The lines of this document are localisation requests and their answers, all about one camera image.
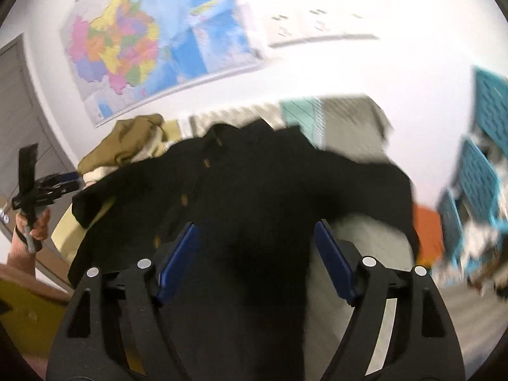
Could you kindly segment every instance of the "orange object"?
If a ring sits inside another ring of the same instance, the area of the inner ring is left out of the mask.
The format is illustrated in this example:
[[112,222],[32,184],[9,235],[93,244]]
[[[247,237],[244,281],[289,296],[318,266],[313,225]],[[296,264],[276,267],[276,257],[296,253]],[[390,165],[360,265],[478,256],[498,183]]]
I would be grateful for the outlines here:
[[443,233],[439,213],[425,206],[413,206],[413,223],[420,238],[417,264],[431,267],[443,256]]

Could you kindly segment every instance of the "olive green cloth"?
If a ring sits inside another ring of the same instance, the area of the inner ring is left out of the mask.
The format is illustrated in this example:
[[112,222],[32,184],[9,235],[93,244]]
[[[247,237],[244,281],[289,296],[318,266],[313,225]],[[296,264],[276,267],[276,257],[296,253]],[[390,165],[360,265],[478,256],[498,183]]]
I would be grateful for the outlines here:
[[130,163],[150,140],[152,129],[164,123],[159,114],[118,120],[111,133],[78,164],[81,175],[100,166],[122,166]]

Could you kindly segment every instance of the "blue gripper pad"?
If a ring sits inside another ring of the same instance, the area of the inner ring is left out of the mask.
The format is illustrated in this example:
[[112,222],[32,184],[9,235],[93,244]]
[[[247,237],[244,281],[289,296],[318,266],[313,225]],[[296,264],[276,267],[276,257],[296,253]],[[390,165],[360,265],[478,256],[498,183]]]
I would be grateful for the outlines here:
[[196,225],[190,224],[181,234],[173,255],[157,277],[159,291],[156,298],[161,304],[165,304],[176,294],[176,290],[198,247],[198,228]]
[[316,223],[314,242],[332,279],[337,295],[351,305],[358,295],[355,292],[353,280],[361,259],[360,253],[348,241],[337,242],[325,220]]

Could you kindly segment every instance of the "white cloth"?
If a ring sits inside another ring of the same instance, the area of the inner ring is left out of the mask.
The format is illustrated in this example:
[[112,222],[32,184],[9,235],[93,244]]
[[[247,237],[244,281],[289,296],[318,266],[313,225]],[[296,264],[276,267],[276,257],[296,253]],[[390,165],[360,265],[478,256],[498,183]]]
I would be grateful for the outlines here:
[[243,127],[259,118],[274,129],[285,127],[279,102],[206,111],[192,116],[190,127],[194,137],[202,137],[214,124],[227,123],[235,127]]
[[508,219],[508,160],[506,160],[506,157],[503,156],[494,165],[494,170],[500,180],[499,198],[497,199],[499,217],[501,219]]
[[445,258],[432,265],[430,275],[438,288],[458,285],[460,282],[464,281],[464,271],[454,267],[451,262]]
[[152,158],[158,146],[162,143],[163,136],[164,133],[159,126],[153,127],[148,142],[130,162],[134,163]]
[[85,173],[83,175],[83,180],[88,186],[89,183],[96,183],[100,181],[100,179],[105,178],[108,174],[113,173],[117,169],[118,169],[117,166],[101,166],[93,171]]
[[469,219],[463,225],[464,251],[460,257],[462,265],[469,259],[479,259],[485,251],[497,244],[499,231],[488,224],[479,224]]

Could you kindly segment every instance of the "silver screw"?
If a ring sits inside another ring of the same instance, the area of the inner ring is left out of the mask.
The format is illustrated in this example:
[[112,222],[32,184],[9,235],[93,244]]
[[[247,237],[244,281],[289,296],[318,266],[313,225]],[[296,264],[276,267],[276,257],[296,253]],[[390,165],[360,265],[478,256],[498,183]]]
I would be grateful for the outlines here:
[[423,266],[418,265],[415,268],[415,274],[425,276],[427,274],[427,270]]
[[373,266],[376,266],[376,260],[372,257],[364,257],[364,259],[362,259],[362,263],[365,265],[365,266],[368,266],[368,267],[373,267]]
[[152,261],[150,259],[141,259],[138,261],[138,268],[139,269],[146,269],[152,264]]
[[88,271],[86,271],[86,276],[88,276],[89,278],[93,278],[94,276],[97,276],[97,275],[98,275],[98,268],[96,268],[96,267],[90,268]]

